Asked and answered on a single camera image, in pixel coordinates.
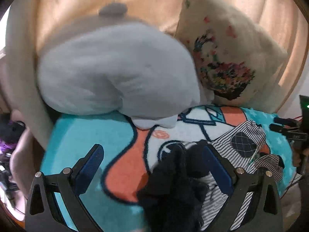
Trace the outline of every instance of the flower print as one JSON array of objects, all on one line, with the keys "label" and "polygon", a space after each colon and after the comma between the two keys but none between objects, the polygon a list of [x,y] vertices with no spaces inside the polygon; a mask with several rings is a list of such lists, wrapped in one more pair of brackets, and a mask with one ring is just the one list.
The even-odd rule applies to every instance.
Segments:
[{"label": "flower print", "polygon": [[210,22],[210,20],[209,20],[208,17],[205,17],[203,21],[204,21],[205,23],[209,23],[209,22]]},{"label": "flower print", "polygon": [[228,100],[236,99],[253,80],[255,71],[244,66],[244,62],[221,63],[214,47],[206,55],[207,57],[211,55],[213,61],[207,64],[207,58],[202,56],[202,46],[207,42],[214,44],[215,41],[215,36],[209,37],[209,33],[212,33],[211,29],[197,37],[194,42],[193,58],[198,78],[204,87],[214,90],[216,95]]},{"label": "flower print", "polygon": [[234,32],[234,28],[231,25],[229,25],[227,28],[227,36],[231,36],[233,38],[237,37],[237,35]]}]

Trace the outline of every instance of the purple object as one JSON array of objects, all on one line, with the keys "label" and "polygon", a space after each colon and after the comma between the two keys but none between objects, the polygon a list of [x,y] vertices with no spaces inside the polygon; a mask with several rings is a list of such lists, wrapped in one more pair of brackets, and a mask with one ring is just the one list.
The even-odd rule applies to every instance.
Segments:
[{"label": "purple object", "polygon": [[7,144],[4,141],[0,140],[0,151],[3,153],[7,149],[15,149],[17,146],[17,143]]}]

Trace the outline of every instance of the cable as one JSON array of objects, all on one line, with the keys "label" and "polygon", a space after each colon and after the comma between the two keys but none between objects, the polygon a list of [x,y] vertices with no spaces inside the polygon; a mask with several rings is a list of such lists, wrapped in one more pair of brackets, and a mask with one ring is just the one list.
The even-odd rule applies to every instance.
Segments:
[{"label": "cable", "polygon": [[294,185],[296,185],[297,183],[299,183],[301,180],[305,179],[305,177],[303,177],[303,176],[301,175],[301,176],[297,177],[297,179],[296,179],[296,181],[295,181],[296,175],[297,175],[297,173],[294,175],[293,180],[291,181],[291,184],[288,185],[288,187],[286,188],[286,191],[284,192],[283,196],[285,196],[285,194],[288,192],[288,190],[289,190],[291,187],[293,187]]},{"label": "cable", "polygon": [[298,117],[296,117],[296,118],[293,118],[293,119],[297,120],[297,119],[300,118],[300,117],[302,117],[302,115],[300,115],[300,116],[298,116]]},{"label": "cable", "polygon": [[[21,212],[18,208],[14,208],[14,210],[17,210],[18,212]],[[21,212],[22,214],[25,214],[24,212]]]}]

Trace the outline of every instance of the bed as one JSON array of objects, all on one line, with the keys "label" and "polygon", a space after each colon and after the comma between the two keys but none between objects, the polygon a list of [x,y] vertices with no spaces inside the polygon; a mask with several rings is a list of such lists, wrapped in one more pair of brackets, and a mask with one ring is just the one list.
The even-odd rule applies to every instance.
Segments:
[{"label": "bed", "polygon": [[[139,231],[146,229],[146,223],[136,191],[145,185],[152,165],[158,162],[162,146],[157,143],[197,141],[201,126],[205,139],[214,140],[247,120],[262,125],[267,144],[262,147],[263,152],[278,154],[284,162],[283,178],[277,183],[279,194],[283,195],[295,168],[285,137],[268,128],[275,116],[246,108],[201,106],[181,114],[176,126],[179,130],[174,133],[175,128],[163,130],[158,126],[139,130],[118,112],[95,116],[64,114],[54,127],[41,171],[45,175],[60,173],[84,157],[94,144],[101,144],[104,160],[80,198],[104,231]],[[56,198],[67,225],[76,230],[60,194]]]}]

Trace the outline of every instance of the black fuzzy fabric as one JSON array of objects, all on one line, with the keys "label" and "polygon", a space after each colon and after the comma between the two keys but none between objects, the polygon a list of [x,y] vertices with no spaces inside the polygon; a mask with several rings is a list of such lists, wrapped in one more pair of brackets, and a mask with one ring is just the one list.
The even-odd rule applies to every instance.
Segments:
[{"label": "black fuzzy fabric", "polygon": [[184,149],[174,146],[154,168],[146,186],[137,193],[152,232],[200,229],[200,210],[209,188],[191,174],[201,176],[208,172],[204,172],[204,167],[200,167],[201,172],[198,167],[193,167],[194,159],[191,158],[199,157],[193,151],[187,157]]}]

